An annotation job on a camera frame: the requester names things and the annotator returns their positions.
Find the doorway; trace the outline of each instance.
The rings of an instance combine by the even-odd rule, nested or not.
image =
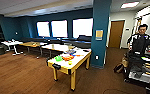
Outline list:
[[[108,47],[120,48],[122,32],[125,21],[111,21]]]

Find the green object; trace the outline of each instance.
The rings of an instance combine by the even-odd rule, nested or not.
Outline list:
[[[56,61],[61,61],[61,60],[62,60],[62,57],[61,57],[61,56],[56,56],[56,57],[55,57],[55,60],[56,60]]]

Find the fluorescent light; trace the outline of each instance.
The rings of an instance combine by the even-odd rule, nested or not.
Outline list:
[[[132,3],[124,3],[121,8],[131,8],[135,7],[139,2],[132,2]]]

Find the wooden table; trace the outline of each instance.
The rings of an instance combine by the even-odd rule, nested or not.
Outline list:
[[[61,71],[65,74],[71,75],[71,90],[75,90],[75,78],[76,78],[76,69],[85,61],[86,63],[86,69],[89,68],[89,60],[91,55],[91,49],[88,49],[89,52],[83,51],[84,49],[76,50],[76,53],[73,55],[80,55],[80,56],[74,56],[74,58],[70,61],[72,61],[72,64],[69,65],[69,61],[56,61],[54,58],[47,61],[47,65],[51,68],[53,68],[54,71],[54,80],[57,81],[57,71]],[[57,69],[53,67],[53,65],[58,65],[61,68]]]
[[[41,46],[45,45],[45,44],[47,44],[47,43],[42,43],[42,42],[26,42],[26,43],[22,43],[22,44],[19,44],[19,45],[26,46],[27,49],[28,49],[28,53],[30,52],[30,48],[29,47],[39,47],[40,48],[40,52],[41,52],[41,56],[42,56],[42,48],[41,48]]]

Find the office room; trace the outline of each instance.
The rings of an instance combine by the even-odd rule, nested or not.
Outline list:
[[[150,94],[114,72],[143,24],[150,0],[0,0],[0,94]]]

